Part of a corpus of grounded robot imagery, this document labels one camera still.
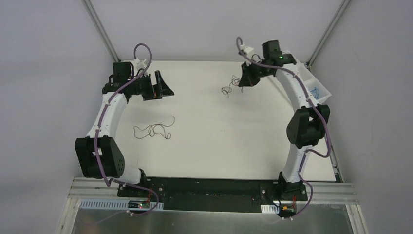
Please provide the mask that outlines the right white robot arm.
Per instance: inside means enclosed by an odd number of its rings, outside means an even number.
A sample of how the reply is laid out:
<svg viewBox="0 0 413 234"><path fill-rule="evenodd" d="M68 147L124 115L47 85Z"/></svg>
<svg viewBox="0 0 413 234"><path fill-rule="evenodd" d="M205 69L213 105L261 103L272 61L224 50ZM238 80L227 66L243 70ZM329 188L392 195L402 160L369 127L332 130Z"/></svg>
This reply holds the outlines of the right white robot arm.
<svg viewBox="0 0 413 234"><path fill-rule="evenodd" d="M307 154L314 153L314 146L323 138L328 146L331 145L327 128L330 108L310 94L304 79L311 78L312 74L300 69L302 63L291 53L283 52L277 40L263 43L263 58L257 60L254 59L254 49L245 45L240 37L236 38L236 46L239 55L245 59L238 86L253 87L262 78L273 76L285 90L294 110L286 127L290 149L275 188L276 195L288 200L301 193Z"/></svg>

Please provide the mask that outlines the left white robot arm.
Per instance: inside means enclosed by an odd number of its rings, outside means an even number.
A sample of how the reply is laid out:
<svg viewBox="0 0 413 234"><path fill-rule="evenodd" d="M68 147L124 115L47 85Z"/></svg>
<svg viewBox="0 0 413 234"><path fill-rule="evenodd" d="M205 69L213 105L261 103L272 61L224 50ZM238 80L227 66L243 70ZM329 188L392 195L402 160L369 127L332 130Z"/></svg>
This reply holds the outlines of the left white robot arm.
<svg viewBox="0 0 413 234"><path fill-rule="evenodd" d="M147 60L113 63L113 73L102 88L98 116L87 135L75 140L75 152L86 178L128 183L136 197L145 196L149 185L141 179L141 169L126 164L115 142L122 113L132 96L141 96L144 101L149 101L174 95L159 70L152 75L147 69Z"/></svg>

